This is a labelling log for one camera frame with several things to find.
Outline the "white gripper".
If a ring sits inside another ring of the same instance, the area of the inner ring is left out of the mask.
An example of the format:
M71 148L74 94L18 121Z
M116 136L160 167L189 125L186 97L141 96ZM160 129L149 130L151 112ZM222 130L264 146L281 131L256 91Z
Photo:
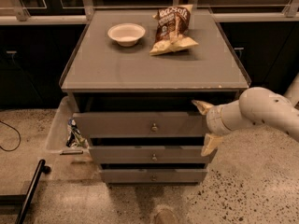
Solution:
M201 115L206 115L206 125L212 133L207 133L204 138L201 155L210 155L222 142L223 135L231 132L223 121L222 112L225 105L214 105L205 101L192 100Z

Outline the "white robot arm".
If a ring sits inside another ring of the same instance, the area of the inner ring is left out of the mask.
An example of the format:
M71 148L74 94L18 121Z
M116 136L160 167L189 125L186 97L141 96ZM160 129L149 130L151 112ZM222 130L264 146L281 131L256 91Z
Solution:
M255 125L268 125L299 141L299 110L294 107L295 102L289 100L291 94L295 98L297 91L298 85L294 85L285 97L266 88L252 87L228 104L192 100L200 114L206 117L209 129L201 155L211 154L228 133Z

